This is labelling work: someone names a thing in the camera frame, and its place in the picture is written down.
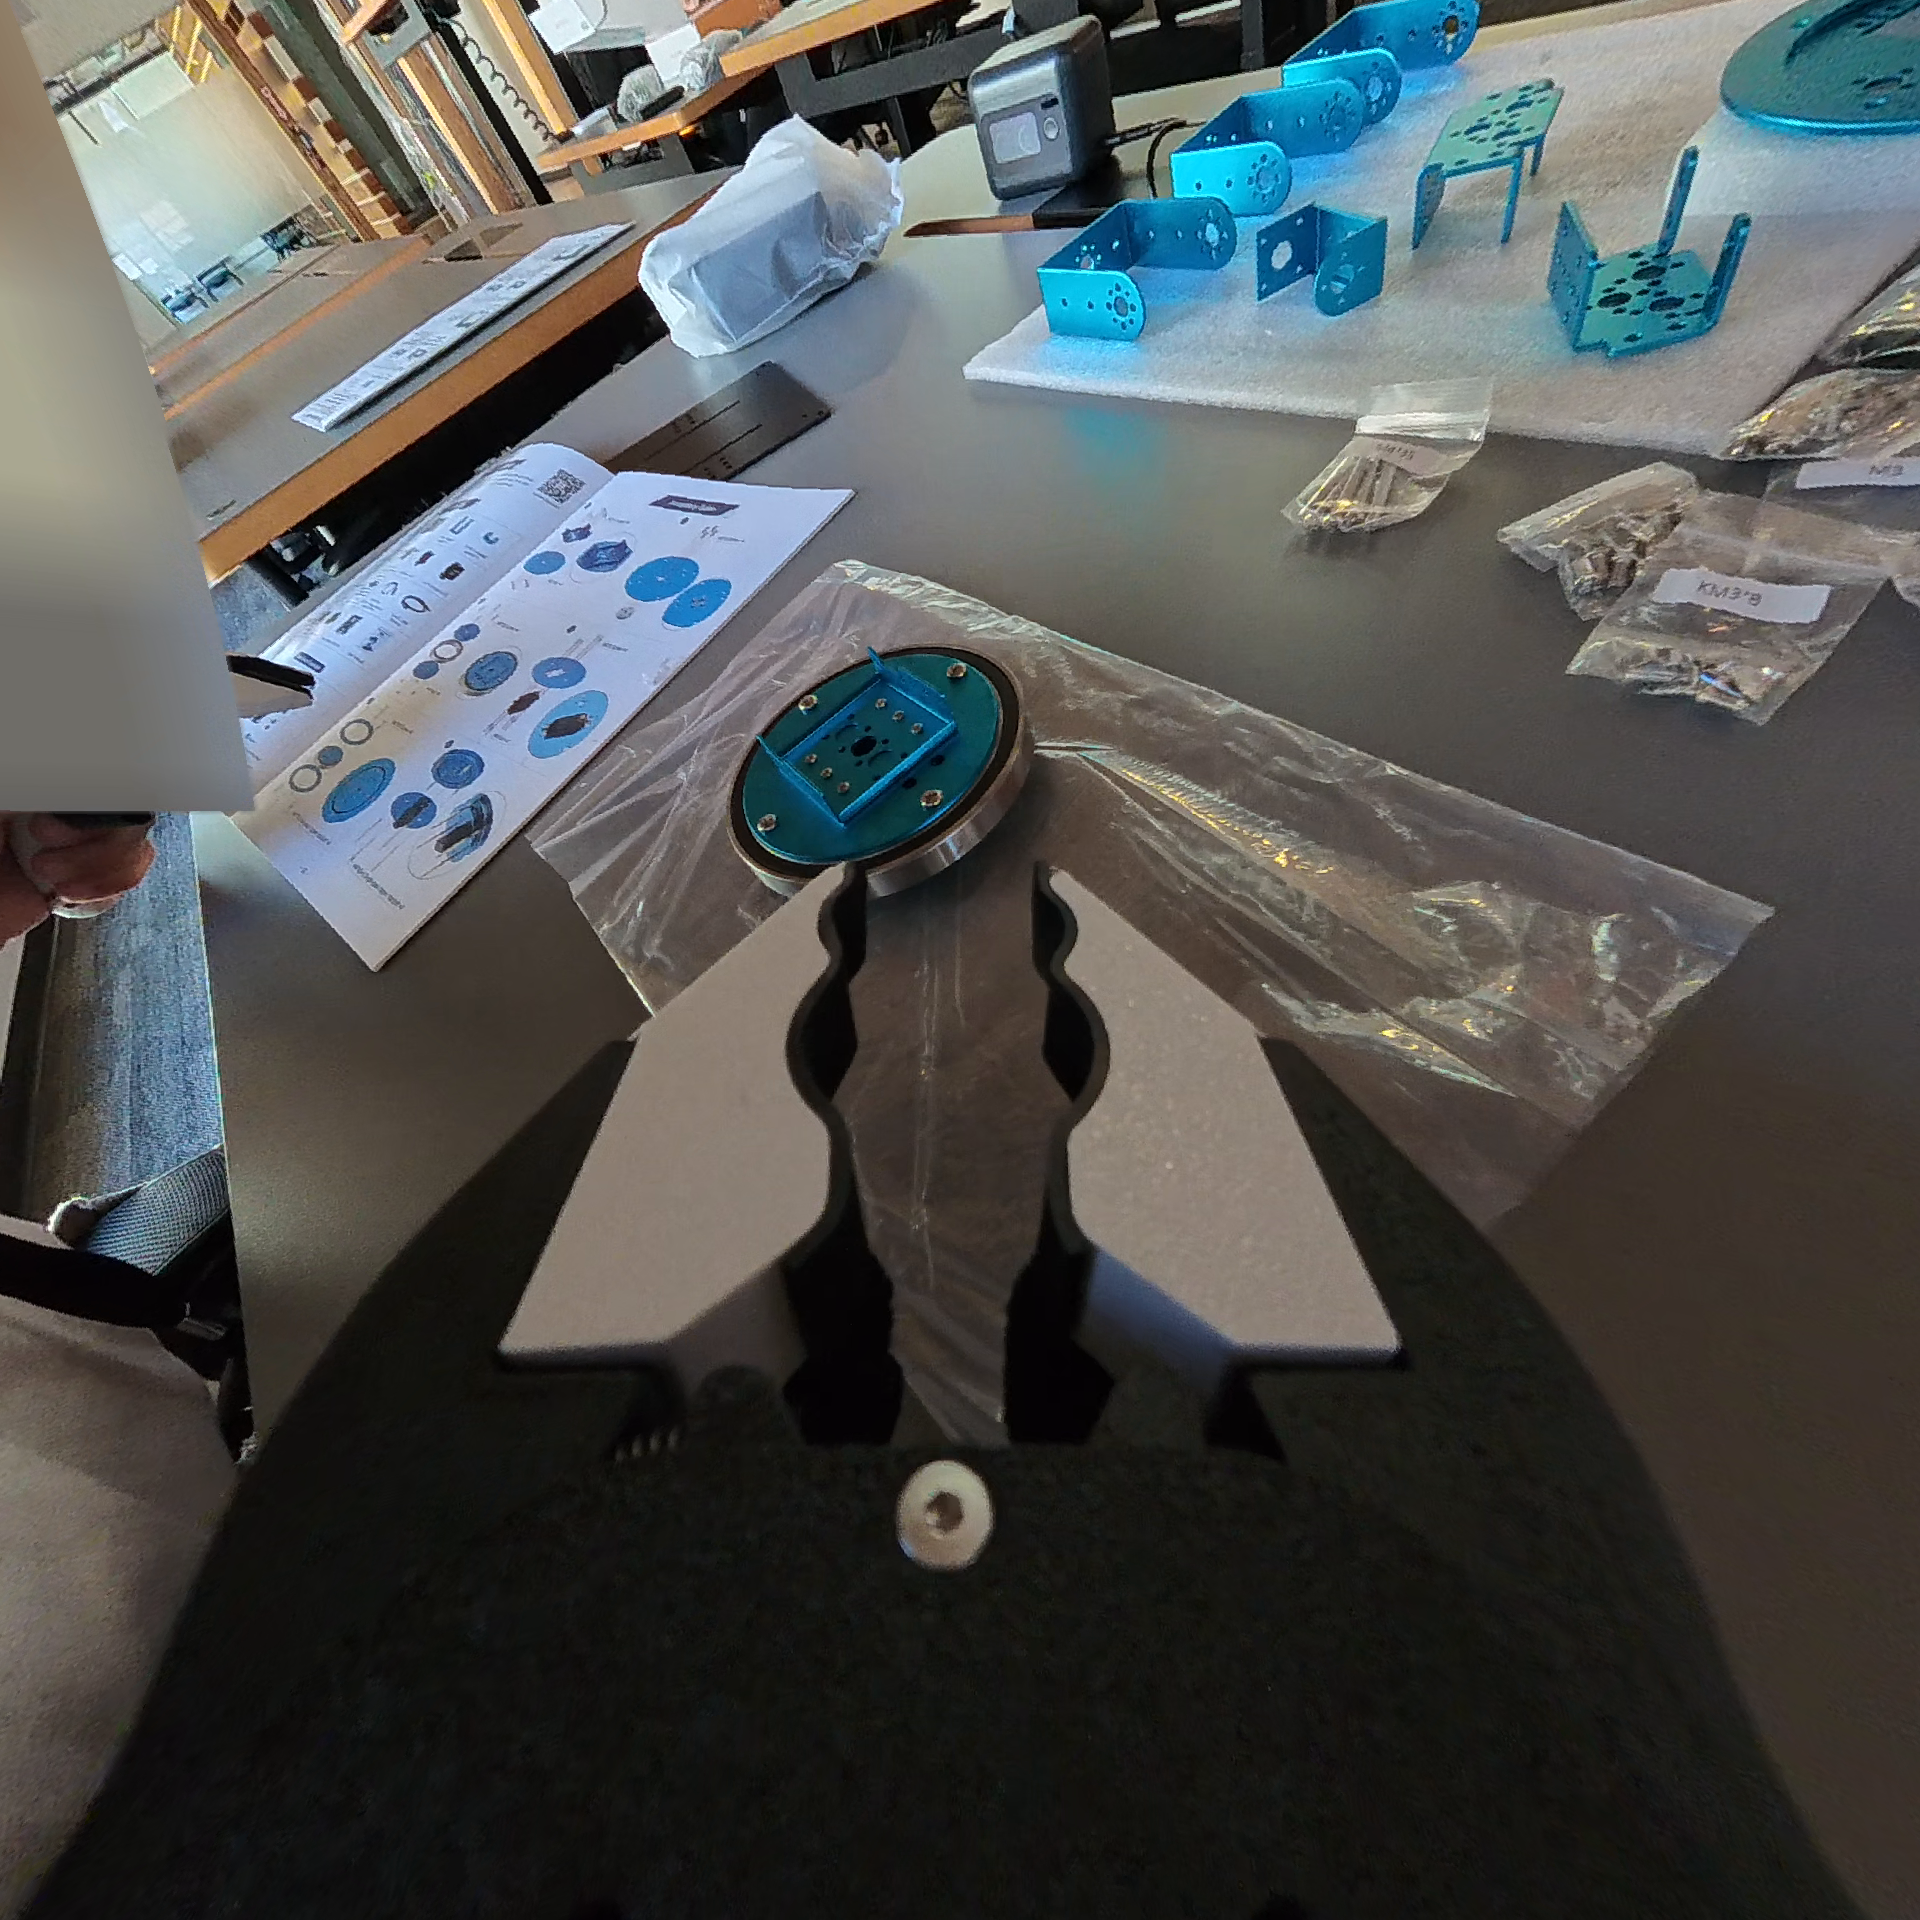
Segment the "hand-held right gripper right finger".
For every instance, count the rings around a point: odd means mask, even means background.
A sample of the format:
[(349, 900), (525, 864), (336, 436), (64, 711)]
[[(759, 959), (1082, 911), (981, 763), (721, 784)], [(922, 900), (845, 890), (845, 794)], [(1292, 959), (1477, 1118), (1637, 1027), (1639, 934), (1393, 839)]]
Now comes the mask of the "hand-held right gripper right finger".
[(1035, 873), (1034, 959), (1065, 1111), (1005, 1310), (1008, 1436), (1091, 1438), (1138, 1360), (1204, 1412), (1257, 1367), (1400, 1360), (1260, 1034), (1063, 870)]

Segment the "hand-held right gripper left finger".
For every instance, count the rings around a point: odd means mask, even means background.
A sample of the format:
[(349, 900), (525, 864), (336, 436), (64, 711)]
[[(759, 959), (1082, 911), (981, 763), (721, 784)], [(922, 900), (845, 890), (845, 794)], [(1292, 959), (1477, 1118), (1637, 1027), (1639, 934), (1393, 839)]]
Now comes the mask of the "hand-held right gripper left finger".
[(867, 880), (831, 870), (635, 1035), (500, 1337), (508, 1363), (754, 1370), (815, 1446), (883, 1446), (905, 1380), (835, 1106)]

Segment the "blue disc with bearing ring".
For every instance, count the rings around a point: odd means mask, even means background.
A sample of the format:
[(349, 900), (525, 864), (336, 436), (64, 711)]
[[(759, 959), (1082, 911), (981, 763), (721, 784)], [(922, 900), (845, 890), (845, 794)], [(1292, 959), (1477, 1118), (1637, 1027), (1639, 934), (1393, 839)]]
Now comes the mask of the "blue disc with bearing ring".
[(1000, 826), (1032, 740), (1019, 687), (983, 654), (868, 652), (757, 732), (729, 792), (733, 852), (787, 897), (835, 866), (896, 897)]

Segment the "grey desk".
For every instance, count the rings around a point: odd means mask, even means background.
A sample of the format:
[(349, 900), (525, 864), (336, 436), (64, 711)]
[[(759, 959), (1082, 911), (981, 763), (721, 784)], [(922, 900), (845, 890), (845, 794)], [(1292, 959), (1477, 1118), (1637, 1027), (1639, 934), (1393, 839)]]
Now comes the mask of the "grey desk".
[[(842, 558), (962, 588), (1777, 907), (1496, 1238), (1632, 1431), (1740, 1687), (1860, 1906), (1916, 1916), (1916, 620), (1883, 594), (1768, 727), (1568, 679), (1498, 527), (1641, 452), (1496, 440), (1425, 519), (1283, 532), (1343, 420), (965, 379), (1057, 236), (903, 239), (763, 348), (855, 498), (667, 699)], [(380, 974), (197, 818), (257, 1411), (604, 1041), (632, 991), (517, 839)]]

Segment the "person's left hand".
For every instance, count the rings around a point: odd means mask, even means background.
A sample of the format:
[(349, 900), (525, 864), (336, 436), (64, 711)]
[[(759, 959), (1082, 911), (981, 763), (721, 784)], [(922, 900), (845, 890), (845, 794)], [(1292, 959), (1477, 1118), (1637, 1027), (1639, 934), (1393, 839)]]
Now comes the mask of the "person's left hand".
[(4, 815), (3, 945), (55, 914), (55, 907), (112, 905), (144, 882), (156, 859), (154, 816)]

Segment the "assembly instruction booklet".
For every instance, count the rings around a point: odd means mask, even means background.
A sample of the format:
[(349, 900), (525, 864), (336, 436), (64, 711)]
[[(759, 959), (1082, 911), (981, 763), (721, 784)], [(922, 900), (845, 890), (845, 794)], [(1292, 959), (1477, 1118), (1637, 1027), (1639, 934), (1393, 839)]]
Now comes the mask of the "assembly instruction booklet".
[(383, 970), (850, 498), (506, 458), (272, 647), (243, 832)]

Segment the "clear plastic bag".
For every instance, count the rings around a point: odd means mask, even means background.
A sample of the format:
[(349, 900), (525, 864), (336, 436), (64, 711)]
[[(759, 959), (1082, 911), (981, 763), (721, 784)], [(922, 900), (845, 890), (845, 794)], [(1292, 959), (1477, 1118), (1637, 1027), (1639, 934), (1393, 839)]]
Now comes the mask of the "clear plastic bag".
[(1041, 1063), (1039, 864), (1309, 1051), (1480, 1225), (1536, 1186), (1771, 918), (961, 590), (843, 561), (707, 691), (627, 727), (532, 832), (652, 1012), (778, 907), (729, 836), (752, 738), (807, 684), (908, 644), (1005, 667), (1035, 759), (981, 849), (871, 905), (840, 1097), (892, 1227), (1013, 1183), (1063, 1106)]

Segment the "white printed paper strip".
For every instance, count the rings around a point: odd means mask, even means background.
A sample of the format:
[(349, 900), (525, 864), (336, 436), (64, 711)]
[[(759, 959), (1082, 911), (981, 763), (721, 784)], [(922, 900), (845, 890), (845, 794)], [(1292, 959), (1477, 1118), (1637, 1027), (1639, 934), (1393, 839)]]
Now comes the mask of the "white printed paper strip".
[(600, 224), (549, 239), (313, 399), (292, 420), (319, 433), (336, 431), (632, 231), (633, 224)]

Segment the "grey mesh office chair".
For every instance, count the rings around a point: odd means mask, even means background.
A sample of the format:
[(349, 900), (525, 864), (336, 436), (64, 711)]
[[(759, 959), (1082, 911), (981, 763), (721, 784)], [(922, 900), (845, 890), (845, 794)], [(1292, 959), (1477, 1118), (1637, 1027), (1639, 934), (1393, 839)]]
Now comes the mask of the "grey mesh office chair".
[(4, 1308), (61, 1334), (139, 1336), (205, 1384), (232, 1457), (257, 1436), (226, 1160), (212, 1148), (144, 1184), (4, 1217)]

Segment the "black perforated plate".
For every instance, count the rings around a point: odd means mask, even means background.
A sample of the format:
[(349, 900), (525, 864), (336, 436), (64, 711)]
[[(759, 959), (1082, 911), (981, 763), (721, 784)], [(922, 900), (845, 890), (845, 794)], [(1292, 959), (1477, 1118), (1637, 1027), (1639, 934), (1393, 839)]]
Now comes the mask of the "black perforated plate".
[(607, 458), (604, 467), (729, 483), (831, 417), (823, 395), (780, 363), (761, 363)]

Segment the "white plastic bag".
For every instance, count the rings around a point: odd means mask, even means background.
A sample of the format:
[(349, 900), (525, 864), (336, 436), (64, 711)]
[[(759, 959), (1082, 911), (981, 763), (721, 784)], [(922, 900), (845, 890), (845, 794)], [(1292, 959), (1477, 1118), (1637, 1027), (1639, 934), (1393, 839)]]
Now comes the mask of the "white plastic bag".
[(754, 345), (871, 265), (903, 217), (901, 160), (789, 118), (681, 224), (641, 255), (641, 288), (673, 345)]

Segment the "pile of small hardware bags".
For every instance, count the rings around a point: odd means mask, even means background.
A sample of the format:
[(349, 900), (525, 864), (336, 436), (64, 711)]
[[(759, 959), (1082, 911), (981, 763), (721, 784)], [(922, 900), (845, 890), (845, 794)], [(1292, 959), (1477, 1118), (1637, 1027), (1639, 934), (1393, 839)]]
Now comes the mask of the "pile of small hardware bags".
[(1762, 497), (1644, 464), (1508, 522), (1499, 547), (1591, 624), (1568, 673), (1768, 722), (1881, 588), (1919, 603), (1916, 272), (1851, 316), (1823, 370), (1741, 420)]

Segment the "white foam sheet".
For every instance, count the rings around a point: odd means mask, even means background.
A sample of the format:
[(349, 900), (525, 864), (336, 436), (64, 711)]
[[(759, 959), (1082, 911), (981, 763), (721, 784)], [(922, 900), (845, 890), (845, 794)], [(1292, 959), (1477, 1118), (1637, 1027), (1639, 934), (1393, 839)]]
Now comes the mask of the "white foam sheet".
[[(1292, 204), (1388, 220), (1379, 299), (1329, 318), (1307, 279), (1257, 299), (1257, 224), (1244, 224), (1224, 272), (1144, 274), (1136, 342), (1059, 339), (1034, 311), (965, 378), (1329, 419), (1400, 382), (1489, 378), (1504, 435), (1716, 452), (1916, 255), (1916, 136), (1779, 132), (1721, 108), (1728, 57), (1783, 12), (1599, 7), (1484, 32), (1459, 65), (1408, 78), (1380, 128), (1297, 171)], [(1511, 241), (1498, 239), (1499, 171), (1450, 183), (1408, 250), (1415, 180), (1451, 112), (1541, 78), (1565, 97)], [(1698, 167), (1679, 248), (1709, 270), (1728, 223), (1753, 220), (1716, 327), (1647, 354), (1575, 353), (1546, 284), (1561, 206), (1601, 256), (1647, 244), (1684, 150)]]

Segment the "row of long blue brackets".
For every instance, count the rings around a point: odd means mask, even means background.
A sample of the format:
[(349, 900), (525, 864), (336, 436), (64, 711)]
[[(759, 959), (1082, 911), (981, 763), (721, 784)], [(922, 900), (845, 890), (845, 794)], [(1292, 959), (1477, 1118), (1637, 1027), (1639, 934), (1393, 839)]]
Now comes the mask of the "row of long blue brackets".
[(1321, 31), (1276, 87), (1244, 91), (1171, 155), (1169, 199), (1125, 199), (1041, 265), (1053, 334), (1131, 344), (1146, 327), (1138, 270), (1218, 272), (1240, 241), (1281, 215), (1292, 164), (1345, 154), (1396, 108), (1411, 72), (1460, 59), (1475, 2), (1364, 6)]

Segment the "blue metal bracket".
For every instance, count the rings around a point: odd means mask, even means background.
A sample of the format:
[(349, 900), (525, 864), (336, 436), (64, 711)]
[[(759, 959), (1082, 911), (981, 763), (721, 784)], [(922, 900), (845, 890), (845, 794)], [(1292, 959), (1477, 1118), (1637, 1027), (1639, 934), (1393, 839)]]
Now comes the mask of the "blue metal bracket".
[(1255, 236), (1255, 299), (1264, 302), (1298, 282), (1312, 284), (1312, 304), (1339, 318), (1380, 297), (1385, 284), (1388, 220), (1324, 204), (1305, 204)]
[(1420, 250), (1453, 179), (1506, 171), (1499, 244), (1506, 244), (1519, 217), (1524, 179), (1538, 174), (1553, 120), (1565, 91), (1551, 78), (1530, 81), (1482, 97), (1453, 112), (1417, 174), (1411, 250)]
[(1665, 226), (1658, 241), (1644, 248), (1601, 256), (1577, 206), (1561, 206), (1547, 267), (1547, 302), (1570, 350), (1627, 356), (1682, 345), (1716, 327), (1753, 220), (1746, 214), (1735, 215), (1712, 270), (1698, 255), (1679, 250), (1673, 242), (1687, 214), (1696, 163), (1698, 150), (1684, 150), (1672, 180)]

